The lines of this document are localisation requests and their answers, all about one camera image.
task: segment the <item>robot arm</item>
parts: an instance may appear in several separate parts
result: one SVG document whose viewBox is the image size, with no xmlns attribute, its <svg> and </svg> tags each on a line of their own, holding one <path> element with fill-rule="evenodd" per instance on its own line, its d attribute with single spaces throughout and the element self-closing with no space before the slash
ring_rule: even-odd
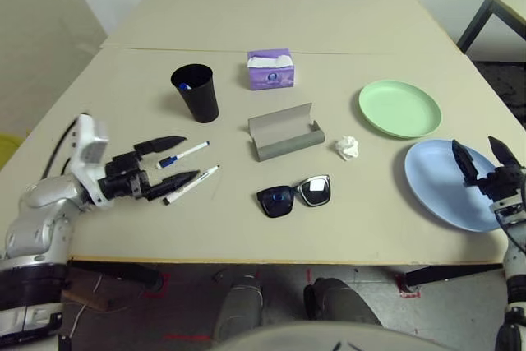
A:
<svg viewBox="0 0 526 351">
<path fill-rule="evenodd" d="M 464 175 L 467 187 L 478 187 L 493 204 L 491 211 L 508 236 L 504 257 L 508 305 L 504 324 L 496 339 L 496 351 L 526 350 L 526 168 L 501 141 L 490 137 L 491 150 L 503 166 L 495 168 L 485 178 L 478 178 L 469 152 L 453 140 L 453 155 Z"/>
<path fill-rule="evenodd" d="M 0 256 L 0 347 L 45 336 L 60 328 L 60 297 L 67 277 L 73 224 L 83 211 L 109 208 L 118 196 L 149 201 L 175 191 L 198 171 L 176 174 L 151 186 L 139 167 L 142 155 L 161 152 L 186 140 L 169 136 L 134 145 L 132 152 L 100 163 L 108 137 L 89 115 L 72 132 L 72 173 L 45 178 L 20 199 L 18 218 L 7 230 Z"/>
</svg>

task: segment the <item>black cable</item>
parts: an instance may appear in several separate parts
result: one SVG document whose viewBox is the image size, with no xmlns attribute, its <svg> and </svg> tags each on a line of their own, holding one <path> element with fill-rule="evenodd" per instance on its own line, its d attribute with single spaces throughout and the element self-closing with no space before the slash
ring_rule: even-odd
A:
<svg viewBox="0 0 526 351">
<path fill-rule="evenodd" d="M 496 222 L 499 223 L 499 225 L 501 226 L 502 230 L 504 231 L 504 233 L 506 233 L 506 236 L 508 237 L 508 239 L 524 254 L 526 255 L 526 250 L 524 249 L 524 247 L 521 247 L 519 242 L 517 242 L 517 240 L 515 240 L 515 238 L 513 236 L 511 236 L 510 232 L 508 232 L 508 227 L 505 227 L 504 224 L 502 223 L 501 219 L 499 218 L 498 215 L 495 215 L 495 218 L 496 218 Z"/>
<path fill-rule="evenodd" d="M 67 134 L 71 131 L 71 129 L 73 129 L 75 124 L 76 124 L 76 118 L 72 121 L 72 123 L 70 123 L 69 127 L 67 127 L 67 129 L 64 131 L 62 136 L 60 136 L 60 140 L 55 145 L 53 153 L 51 154 L 51 156 L 48 159 L 48 164 L 46 164 L 44 172 L 42 173 L 42 177 L 40 178 L 41 180 L 44 180 L 45 178 L 48 177 L 49 170 L 51 170 L 51 167 L 53 166 L 53 162 L 55 161 L 55 157 L 57 156 L 58 150 L 60 149 L 62 143 L 64 142 L 64 139 L 66 139 Z"/>
<path fill-rule="evenodd" d="M 61 176 L 63 176 L 64 173 L 66 172 L 66 167 L 67 167 L 67 165 L 69 164 L 70 160 L 72 160 L 72 159 L 71 159 L 71 158 L 68 158 L 68 159 L 66 160 L 66 162 L 64 162 L 64 165 L 62 166 L 62 170 L 60 171 L 60 175 L 61 175 Z"/>
</svg>

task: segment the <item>gray pants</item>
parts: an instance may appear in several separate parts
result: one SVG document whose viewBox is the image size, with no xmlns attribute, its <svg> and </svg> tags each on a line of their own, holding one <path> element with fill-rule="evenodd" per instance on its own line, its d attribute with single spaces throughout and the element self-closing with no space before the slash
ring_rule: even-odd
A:
<svg viewBox="0 0 526 351">
<path fill-rule="evenodd" d="M 317 279 L 304 291 L 307 316 L 312 320 L 363 322 L 381 326 L 375 313 L 355 291 L 339 279 Z M 223 302 L 213 340 L 222 342 L 261 324 L 263 295 L 259 281 L 245 276 L 236 281 Z"/>
</svg>

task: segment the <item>cable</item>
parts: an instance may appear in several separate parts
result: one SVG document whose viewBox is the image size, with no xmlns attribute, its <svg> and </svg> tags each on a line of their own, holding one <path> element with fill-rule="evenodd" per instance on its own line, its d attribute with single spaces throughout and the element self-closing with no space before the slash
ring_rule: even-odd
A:
<svg viewBox="0 0 526 351">
<path fill-rule="evenodd" d="M 44 169 L 44 172 L 42 173 L 41 180 L 44 180 L 49 175 L 49 170 L 51 170 L 51 167 L 53 166 L 53 162 L 55 161 L 55 157 L 57 156 L 58 150 L 60 149 L 62 143 L 64 142 L 64 139 L 66 139 L 67 134 L 73 129 L 73 127 L 76 124 L 76 118 L 72 121 L 72 123 L 69 124 L 69 127 L 64 131 L 62 136 L 60 136 L 60 139 L 58 140 L 57 144 L 55 145 L 55 148 L 53 152 L 51 153 L 51 156 L 48 159 L 48 164 L 46 164 L 46 167 Z"/>
<path fill-rule="evenodd" d="M 133 300 L 131 300 L 126 306 L 122 306 L 122 307 L 119 307 L 119 308 L 115 308 L 113 310 L 109 310 L 109 311 L 106 311 L 106 312 L 101 312 L 99 310 L 95 310 L 94 308 L 91 308 L 91 307 L 86 307 L 87 310 L 89 312 L 93 312 L 94 314 L 102 314 L 102 315 L 105 315 L 105 314 L 114 314 L 116 312 L 123 312 L 125 310 L 127 310 L 128 308 L 130 308 L 132 306 L 133 303 L 135 303 L 137 300 L 139 300 L 142 296 L 142 294 L 145 292 L 145 288 L 146 286 L 144 286 L 140 291 L 139 293 L 137 294 L 136 297 L 133 298 Z M 82 303 L 78 303 L 78 302 L 66 302 L 64 303 L 63 305 L 66 306 L 68 304 L 75 304 L 77 306 L 84 306 Z"/>
<path fill-rule="evenodd" d="M 102 275 L 99 275 L 99 279 L 97 280 L 97 284 L 95 284 L 95 286 L 93 287 L 93 291 L 91 291 L 92 293 L 97 292 L 97 289 L 99 288 L 99 285 L 100 285 L 101 281 L 102 281 Z M 81 319 L 81 315 L 84 312 L 86 307 L 87 306 L 85 304 L 83 304 L 81 309 L 79 310 L 79 312 L 76 314 L 75 320 L 73 321 L 72 330 L 69 332 L 69 338 L 70 339 L 75 334 L 76 326 L 78 325 L 79 320 Z"/>
<path fill-rule="evenodd" d="M 69 165 L 69 162 L 70 160 L 72 160 L 71 158 L 68 158 L 66 160 L 66 162 L 64 162 L 64 165 L 62 166 L 62 170 L 60 171 L 60 175 L 63 176 L 64 173 L 66 172 L 66 167 Z"/>
<path fill-rule="evenodd" d="M 506 236 L 508 237 L 508 239 L 524 254 L 526 255 L 526 250 L 524 249 L 524 247 L 521 247 L 519 242 L 517 242 L 517 240 L 515 240 L 515 238 L 513 236 L 511 236 L 510 232 L 508 232 L 508 227 L 504 226 L 504 224 L 502 223 L 501 219 L 499 218 L 498 215 L 495 215 L 495 218 L 496 218 L 496 222 L 499 223 L 499 225 L 501 226 L 502 230 L 504 231 L 504 233 L 506 233 Z"/>
</svg>

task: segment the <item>floor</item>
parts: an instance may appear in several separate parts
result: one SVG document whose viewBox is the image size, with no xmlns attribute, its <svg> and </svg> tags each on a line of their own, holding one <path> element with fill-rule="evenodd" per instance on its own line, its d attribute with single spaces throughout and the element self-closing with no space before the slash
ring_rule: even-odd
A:
<svg viewBox="0 0 526 351">
<path fill-rule="evenodd" d="M 524 64 L 475 62 L 475 66 L 526 128 Z M 0 124 L 8 114 L 0 114 Z M 103 277 L 97 294 L 111 298 L 105 313 L 87 308 L 72 341 L 76 351 L 202 350 L 221 302 L 237 276 L 258 275 L 262 282 L 264 325 L 304 320 L 302 290 L 317 277 L 347 282 L 393 330 L 432 339 L 452 349 L 491 350 L 506 302 L 502 272 L 427 284 L 412 295 L 401 294 L 394 272 L 414 268 L 368 266 L 218 266 L 159 265 L 165 278 L 161 293 L 139 284 Z M 99 275 L 81 273 L 81 284 L 95 286 Z M 62 333 L 69 333 L 81 305 L 66 301 Z"/>
</svg>

